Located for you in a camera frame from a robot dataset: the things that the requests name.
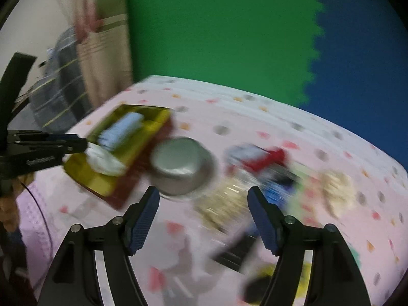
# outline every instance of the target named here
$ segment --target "yellow tray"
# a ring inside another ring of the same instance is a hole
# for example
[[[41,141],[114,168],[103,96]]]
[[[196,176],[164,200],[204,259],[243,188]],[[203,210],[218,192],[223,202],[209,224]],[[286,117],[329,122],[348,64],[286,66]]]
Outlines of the yellow tray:
[[[101,132],[129,112],[137,112],[144,116],[142,127],[128,136],[124,143],[112,152],[128,169],[134,165],[135,160],[160,129],[170,122],[171,110],[169,108],[121,105],[106,116],[86,138],[88,142],[97,144]],[[111,196],[118,186],[118,181],[123,179],[123,176],[106,176],[95,172],[86,162],[86,154],[84,153],[72,154],[64,164],[64,170],[74,181],[100,197]]]

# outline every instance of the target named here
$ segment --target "blue gripper pad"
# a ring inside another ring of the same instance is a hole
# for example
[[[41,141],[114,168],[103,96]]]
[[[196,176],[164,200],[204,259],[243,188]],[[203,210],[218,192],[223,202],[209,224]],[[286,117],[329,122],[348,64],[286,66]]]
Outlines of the blue gripper pad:
[[[159,202],[159,190],[149,186],[140,201],[130,205],[123,216],[126,221],[123,240],[129,256],[135,255],[143,247]]]
[[[253,186],[248,191],[248,208],[259,230],[265,248],[279,256],[284,243],[281,221],[284,216],[278,206],[270,204],[261,190]]]

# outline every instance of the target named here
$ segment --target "blue object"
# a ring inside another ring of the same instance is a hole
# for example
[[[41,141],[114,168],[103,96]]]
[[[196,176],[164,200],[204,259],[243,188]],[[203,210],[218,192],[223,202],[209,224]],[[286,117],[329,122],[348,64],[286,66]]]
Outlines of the blue object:
[[[262,187],[262,193],[268,203],[275,204],[280,210],[286,206],[289,197],[289,190],[275,182],[268,182]]]
[[[356,133],[408,169],[407,30],[387,0],[319,1],[320,58],[311,63],[309,102],[299,108]]]
[[[98,144],[109,152],[114,151],[127,136],[140,128],[143,118],[143,115],[137,112],[127,113],[99,135]]]
[[[140,215],[138,215],[136,223],[133,224],[130,230],[128,237],[129,240],[128,243],[126,243],[126,248],[130,255],[134,255],[136,251],[140,250],[143,247],[144,241],[146,240],[157,209],[159,208],[160,193],[158,189],[150,186],[143,197],[145,196],[148,196],[149,198],[144,206],[143,198],[139,203],[135,204],[136,206],[143,206],[143,208]]]
[[[258,230],[258,228],[256,227],[256,224],[255,223],[252,223],[251,225],[250,225],[250,227],[248,228],[248,229],[246,229],[246,234],[248,235],[248,236],[252,236],[252,237],[258,237],[259,236],[259,230]]]
[[[281,239],[283,234],[282,227],[274,227],[274,225],[268,218],[266,210],[260,203],[255,189],[256,188],[252,187],[248,191],[248,208],[255,221],[256,227],[259,230],[265,248],[276,255],[280,250],[279,239]]]

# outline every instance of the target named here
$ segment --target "black cable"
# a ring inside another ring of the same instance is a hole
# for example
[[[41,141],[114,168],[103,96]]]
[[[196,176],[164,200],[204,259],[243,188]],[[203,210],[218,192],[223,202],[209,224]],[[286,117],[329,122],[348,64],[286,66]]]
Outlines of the black cable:
[[[39,209],[39,211],[41,213],[42,220],[44,221],[44,225],[45,225],[45,228],[47,230],[48,239],[49,239],[49,242],[50,242],[49,263],[47,265],[47,267],[49,268],[51,263],[52,263],[52,260],[53,260],[54,243],[52,242],[52,237],[51,237],[50,229],[49,229],[48,224],[47,224],[47,220],[45,219],[44,213],[42,212],[42,209],[41,209],[40,205],[38,204],[37,199],[31,193],[30,189],[23,182],[20,182],[20,183],[27,190],[27,192],[30,194],[30,196],[33,198],[33,200],[35,201],[35,204],[37,205],[37,207],[38,207],[38,209]],[[45,271],[45,273],[38,279],[38,281],[33,285],[33,290],[36,290],[38,288],[38,286],[41,284],[42,280],[45,278],[46,274],[48,273],[48,268]]]

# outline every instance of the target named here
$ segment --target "table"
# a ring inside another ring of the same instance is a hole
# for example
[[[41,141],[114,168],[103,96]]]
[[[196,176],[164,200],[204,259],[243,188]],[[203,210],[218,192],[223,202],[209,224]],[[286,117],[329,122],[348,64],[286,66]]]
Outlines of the table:
[[[71,133],[85,137],[119,104],[146,104],[174,109],[175,135],[197,139],[218,160],[218,174],[225,171],[224,151],[242,143],[285,148],[291,159],[314,171],[336,169],[354,180],[357,206],[340,220],[316,206],[321,224],[334,223],[360,262],[372,304],[388,298],[408,267],[408,176],[394,159],[357,135],[300,109],[265,97],[219,85],[164,76],[151,76],[116,95],[94,111]],[[142,179],[129,204],[138,201],[148,186]],[[38,172],[34,186],[54,217],[58,245],[74,223],[85,228],[103,225],[121,214],[81,189],[62,167]],[[204,238],[205,229],[189,201],[161,199],[146,243],[131,258],[140,287],[150,305],[242,304],[239,288],[248,279],[208,261],[217,241]],[[100,270],[101,293],[113,304],[106,274]],[[252,264],[276,261],[260,242]],[[295,304],[302,305],[304,298]]]

